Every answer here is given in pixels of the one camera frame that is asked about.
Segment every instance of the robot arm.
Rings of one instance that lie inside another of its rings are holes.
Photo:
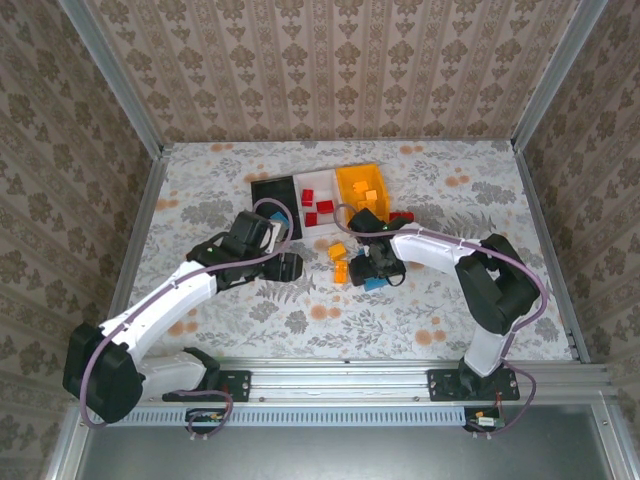
[[[354,215],[349,227],[366,233],[426,230],[417,223],[407,224],[407,220],[402,218],[385,225],[368,210]],[[408,233],[358,238],[368,246],[368,255],[356,257],[349,264],[355,285],[372,276],[404,275],[403,262],[420,263],[457,278],[471,315],[477,322],[471,345],[461,361],[461,375],[475,377],[468,379],[469,383],[491,376],[500,367],[502,352],[513,325],[540,296],[540,291],[524,273],[495,257],[428,235]],[[467,242],[522,263],[511,244],[501,235],[493,234],[486,240]]]
[[[289,282],[302,274],[299,255],[284,253],[264,262],[284,231],[284,224],[252,212],[242,212],[229,232],[197,245],[187,261],[153,292],[133,307],[98,327],[83,323],[71,334],[63,386],[79,398],[89,359],[105,338],[106,345],[89,377],[87,405],[108,423],[126,416],[141,400],[175,390],[209,390],[215,387],[218,363],[203,352],[187,348],[170,357],[145,358],[149,348],[189,310],[216,293],[256,278]],[[213,272],[205,267],[227,265]],[[138,312],[135,321],[121,328],[134,312],[153,297],[156,300]]]

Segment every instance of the wall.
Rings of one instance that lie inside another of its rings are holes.
[[[70,331],[109,308],[150,159],[55,1],[0,2],[0,478],[37,478]]]
[[[640,2],[609,3],[525,156],[590,353],[640,428]]]
[[[578,0],[89,0],[165,142],[509,138]]]

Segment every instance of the black bracket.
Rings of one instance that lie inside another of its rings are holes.
[[[496,392],[503,401],[520,400],[518,381],[513,370],[498,368],[486,378],[477,378],[474,387],[464,382],[460,369],[434,369],[427,372],[429,398],[432,402],[496,400]]]
[[[228,393],[234,402],[244,403],[249,401],[251,393],[251,372],[249,370],[220,370],[217,360],[197,348],[185,348],[185,352],[193,355],[207,368],[204,377],[194,391],[220,390]],[[219,395],[198,395],[195,397],[165,393],[162,396],[164,402],[203,403],[219,402],[224,399]]]

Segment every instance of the yellow bin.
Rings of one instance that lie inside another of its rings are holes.
[[[391,201],[387,193],[387,187],[384,185],[382,174],[376,164],[369,163],[354,167],[336,168],[336,177],[338,178],[342,201],[353,205],[355,208],[358,208],[358,202],[366,200],[366,192],[356,193],[353,189],[353,184],[362,181],[367,182],[369,190],[375,190],[378,195],[378,199],[375,200],[375,212],[373,213],[385,223],[389,222]],[[346,210],[345,213],[348,223],[353,217],[353,213],[350,210]]]

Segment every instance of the table surface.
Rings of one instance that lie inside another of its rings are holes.
[[[251,208],[250,183],[344,165],[376,163],[391,210],[464,238],[505,235],[551,290],[514,154],[507,141],[188,143],[171,152],[131,303],[159,285],[191,248],[228,230]],[[303,238],[292,250],[303,276],[255,281],[216,295],[176,323],[150,353],[196,346],[213,356],[260,358],[459,359],[475,322],[457,279],[410,264],[405,283],[364,292],[333,282],[327,248],[346,234]],[[509,357],[571,360],[551,293],[542,319],[523,329]]]

